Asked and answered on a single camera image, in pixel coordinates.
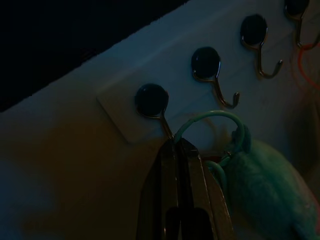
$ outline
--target red cord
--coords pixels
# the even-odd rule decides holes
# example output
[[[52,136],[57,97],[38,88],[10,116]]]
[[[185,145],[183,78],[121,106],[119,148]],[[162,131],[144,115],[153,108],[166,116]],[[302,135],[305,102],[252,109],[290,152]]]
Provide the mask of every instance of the red cord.
[[[306,49],[310,48],[312,46],[312,44],[308,44],[308,45],[304,45],[300,51],[299,51],[299,55],[298,55],[298,68],[299,71],[301,73],[301,75],[303,76],[303,78],[309,83],[311,84],[313,87],[315,87],[316,89],[320,90],[320,85],[318,85],[317,83],[315,83],[314,81],[311,80],[311,78],[309,78],[306,73],[305,70],[302,66],[302,56],[303,53],[305,52]]]

